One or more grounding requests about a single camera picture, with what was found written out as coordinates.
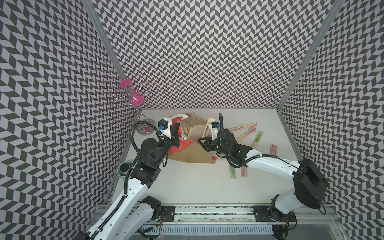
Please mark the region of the pink blue folding fan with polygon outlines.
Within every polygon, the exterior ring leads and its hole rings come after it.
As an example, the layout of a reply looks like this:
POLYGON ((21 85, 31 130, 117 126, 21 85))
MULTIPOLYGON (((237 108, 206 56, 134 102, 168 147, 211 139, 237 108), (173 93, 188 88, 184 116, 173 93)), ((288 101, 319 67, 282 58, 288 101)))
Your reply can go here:
POLYGON ((277 154, 277 146, 274 144, 271 144, 270 146, 270 154, 271 155, 276 155, 277 154))

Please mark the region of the blue roll of tape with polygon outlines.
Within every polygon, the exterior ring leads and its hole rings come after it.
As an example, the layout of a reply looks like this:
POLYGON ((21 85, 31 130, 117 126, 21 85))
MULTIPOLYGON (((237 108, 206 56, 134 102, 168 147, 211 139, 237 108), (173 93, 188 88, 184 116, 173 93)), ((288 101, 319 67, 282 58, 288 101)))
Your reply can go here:
POLYGON ((119 176, 119 178, 121 180, 125 180, 127 174, 128 174, 128 171, 130 169, 130 167, 132 166, 132 162, 130 161, 125 161, 125 162, 122 162, 119 166, 118 166, 118 169, 117 169, 117 174, 119 176))

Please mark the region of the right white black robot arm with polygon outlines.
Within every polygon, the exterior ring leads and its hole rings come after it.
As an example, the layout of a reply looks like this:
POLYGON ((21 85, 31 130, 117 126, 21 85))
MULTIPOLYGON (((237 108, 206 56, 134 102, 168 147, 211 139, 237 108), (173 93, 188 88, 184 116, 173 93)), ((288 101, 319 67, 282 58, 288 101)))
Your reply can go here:
POLYGON ((303 206, 326 213, 323 199, 328 180, 312 160, 290 161, 264 154, 239 144, 234 135, 223 128, 214 128, 212 136, 200 138, 198 142, 205 151, 216 152, 235 169, 246 167, 262 170, 293 184, 290 190, 275 195, 267 206, 267 216, 273 222, 289 220, 293 211, 303 206))

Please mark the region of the burlap red tote bag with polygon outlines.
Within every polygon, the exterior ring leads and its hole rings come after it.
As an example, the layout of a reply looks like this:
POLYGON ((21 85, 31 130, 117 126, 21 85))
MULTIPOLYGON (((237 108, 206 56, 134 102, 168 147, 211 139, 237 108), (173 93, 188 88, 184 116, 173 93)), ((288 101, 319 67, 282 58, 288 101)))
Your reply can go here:
POLYGON ((171 117, 172 124, 180 124, 180 146, 171 147, 169 158, 174 161, 194 164, 215 164, 213 152, 205 151, 198 143, 202 138, 207 120, 195 114, 178 114, 171 117))

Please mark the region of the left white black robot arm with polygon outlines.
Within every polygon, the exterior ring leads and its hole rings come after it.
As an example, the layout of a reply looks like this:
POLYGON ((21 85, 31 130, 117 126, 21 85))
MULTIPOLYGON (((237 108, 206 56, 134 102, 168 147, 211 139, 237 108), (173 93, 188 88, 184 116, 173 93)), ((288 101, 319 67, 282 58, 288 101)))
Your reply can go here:
POLYGON ((161 202, 145 193, 161 172, 160 165, 168 156, 171 147, 179 147, 180 124, 169 118, 150 124, 157 138, 143 141, 139 148, 134 140, 135 130, 142 122, 133 125, 130 139, 137 156, 129 167, 124 188, 104 215, 86 232, 75 235, 76 240, 128 240, 143 224, 157 220, 161 202))

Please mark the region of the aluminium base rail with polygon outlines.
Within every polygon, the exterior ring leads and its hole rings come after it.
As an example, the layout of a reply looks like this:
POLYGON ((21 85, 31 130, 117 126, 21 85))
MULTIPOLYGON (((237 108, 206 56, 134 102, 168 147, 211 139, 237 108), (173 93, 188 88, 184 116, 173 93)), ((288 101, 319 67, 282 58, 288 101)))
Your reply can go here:
MULTIPOLYGON (((163 204, 166 213, 160 215, 165 224, 285 224, 273 221, 268 214, 260 212, 266 204, 163 204)), ((320 210, 301 207, 294 210, 298 224, 341 224, 335 209, 324 204, 320 210)))

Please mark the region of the green pink folding fan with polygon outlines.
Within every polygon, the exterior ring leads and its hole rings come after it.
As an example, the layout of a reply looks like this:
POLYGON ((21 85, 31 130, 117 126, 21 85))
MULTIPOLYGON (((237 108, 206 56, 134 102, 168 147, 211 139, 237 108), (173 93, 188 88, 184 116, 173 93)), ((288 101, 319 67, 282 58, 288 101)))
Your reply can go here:
POLYGON ((236 169, 230 166, 230 179, 235 180, 237 178, 236 169))

